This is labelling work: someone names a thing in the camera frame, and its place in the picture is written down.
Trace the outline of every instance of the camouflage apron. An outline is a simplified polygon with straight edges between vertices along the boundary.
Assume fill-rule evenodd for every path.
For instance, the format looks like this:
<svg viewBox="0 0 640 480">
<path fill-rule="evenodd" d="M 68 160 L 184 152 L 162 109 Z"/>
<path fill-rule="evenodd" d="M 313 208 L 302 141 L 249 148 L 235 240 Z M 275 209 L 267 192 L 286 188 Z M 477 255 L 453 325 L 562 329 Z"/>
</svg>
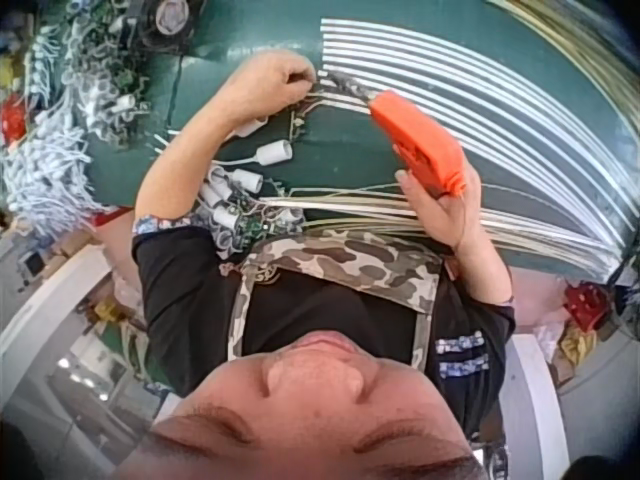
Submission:
<svg viewBox="0 0 640 480">
<path fill-rule="evenodd" d="M 227 359 L 242 356 L 242 336 L 255 283 L 272 283 L 282 269 L 415 311 L 411 366 L 424 371 L 441 266 L 440 258 L 422 245 L 371 233 L 323 230 L 260 242 L 240 269 L 242 281 L 231 314 Z"/>
</svg>

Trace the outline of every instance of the lip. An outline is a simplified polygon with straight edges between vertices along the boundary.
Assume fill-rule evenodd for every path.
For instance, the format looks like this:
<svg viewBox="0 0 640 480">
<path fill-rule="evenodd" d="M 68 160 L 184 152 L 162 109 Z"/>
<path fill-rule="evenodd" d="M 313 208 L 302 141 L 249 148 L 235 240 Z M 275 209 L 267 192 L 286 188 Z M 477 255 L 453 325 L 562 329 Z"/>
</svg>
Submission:
<svg viewBox="0 0 640 480">
<path fill-rule="evenodd" d="M 338 332 L 323 331 L 308 333 L 292 345 L 293 350 L 313 345 L 330 345 L 346 353 L 358 353 L 358 348 L 347 337 Z"/>
</svg>

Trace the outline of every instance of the workbench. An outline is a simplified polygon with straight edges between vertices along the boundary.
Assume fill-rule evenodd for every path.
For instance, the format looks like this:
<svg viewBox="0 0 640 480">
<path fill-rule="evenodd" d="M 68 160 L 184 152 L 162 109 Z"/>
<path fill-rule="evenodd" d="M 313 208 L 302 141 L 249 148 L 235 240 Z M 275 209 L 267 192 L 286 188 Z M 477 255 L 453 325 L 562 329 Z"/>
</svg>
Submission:
<svg viewBox="0 0 640 480">
<path fill-rule="evenodd" d="M 98 201 L 133 205 L 137 189 L 160 146 L 147 134 L 166 135 L 180 129 L 248 56 L 267 48 L 288 48 L 322 65 L 323 17 L 349 18 L 401 26 L 471 48 L 500 62 L 560 101 L 637 173 L 637 151 L 622 120 L 596 87 L 569 60 L 535 32 L 482 0 L 414 0 L 391 4 L 385 0 L 209 0 L 198 22 L 189 55 L 153 55 L 147 70 L 152 78 L 148 98 L 153 114 L 141 125 L 132 149 L 115 152 L 92 142 L 95 161 L 89 174 Z M 270 141 L 286 138 L 289 116 L 282 114 L 248 139 L 231 142 L 218 159 L 246 158 Z M 268 167 L 264 173 L 297 187 L 357 188 L 393 181 L 400 166 L 388 139 L 371 120 L 353 112 L 320 107 L 308 118 L 307 133 L 294 144 L 291 162 Z M 507 185 L 536 195 L 509 171 L 496 168 L 473 153 L 469 160 L 483 182 Z M 593 192 L 597 203 L 603 203 Z M 502 191 L 484 192 L 483 206 L 535 217 L 576 230 L 575 224 L 552 208 Z M 625 239 L 631 235 L 625 233 Z M 560 261 L 508 252 L 512 265 L 584 277 Z"/>
</svg>

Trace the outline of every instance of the black t-shirt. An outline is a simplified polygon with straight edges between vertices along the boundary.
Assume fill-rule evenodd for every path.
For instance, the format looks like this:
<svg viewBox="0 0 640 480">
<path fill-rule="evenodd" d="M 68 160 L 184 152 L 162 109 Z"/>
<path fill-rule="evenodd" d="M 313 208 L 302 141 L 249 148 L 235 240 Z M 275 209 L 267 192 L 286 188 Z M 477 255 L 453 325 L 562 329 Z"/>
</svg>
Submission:
<svg viewBox="0 0 640 480">
<path fill-rule="evenodd" d="M 133 256 L 151 351 L 176 392 L 186 396 L 226 361 L 240 277 L 221 274 L 211 235 L 199 227 L 138 235 Z M 272 352 L 306 333 L 336 330 L 372 355 L 410 364 L 415 318 L 393 302 L 282 271 L 273 284 L 254 288 L 243 353 Z M 470 435 L 498 398 L 513 309 L 471 299 L 444 274 L 432 329 L 425 374 Z"/>
</svg>

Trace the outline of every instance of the patterned sleeve cuff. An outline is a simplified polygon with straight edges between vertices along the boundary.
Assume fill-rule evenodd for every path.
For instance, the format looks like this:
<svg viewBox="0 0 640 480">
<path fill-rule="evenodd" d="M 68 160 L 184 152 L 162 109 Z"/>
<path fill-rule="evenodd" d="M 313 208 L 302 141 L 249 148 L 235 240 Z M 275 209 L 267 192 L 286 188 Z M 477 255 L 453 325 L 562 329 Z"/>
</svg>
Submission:
<svg viewBox="0 0 640 480">
<path fill-rule="evenodd" d="M 174 230 L 183 227 L 208 228 L 206 220 L 195 212 L 173 220 L 145 215 L 137 219 L 133 224 L 133 235 L 143 235 L 145 233 L 162 232 L 164 230 Z"/>
</svg>

